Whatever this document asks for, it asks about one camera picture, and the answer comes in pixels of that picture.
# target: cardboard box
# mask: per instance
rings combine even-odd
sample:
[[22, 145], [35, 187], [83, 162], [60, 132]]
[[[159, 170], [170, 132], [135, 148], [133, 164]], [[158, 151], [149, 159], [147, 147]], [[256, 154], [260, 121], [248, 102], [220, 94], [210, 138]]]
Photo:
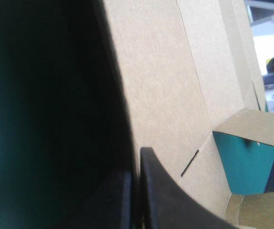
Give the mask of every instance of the cardboard box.
[[213, 130], [242, 109], [265, 109], [243, 1], [99, 3], [131, 122], [136, 175], [139, 150], [150, 146], [174, 181], [221, 217], [231, 192]]

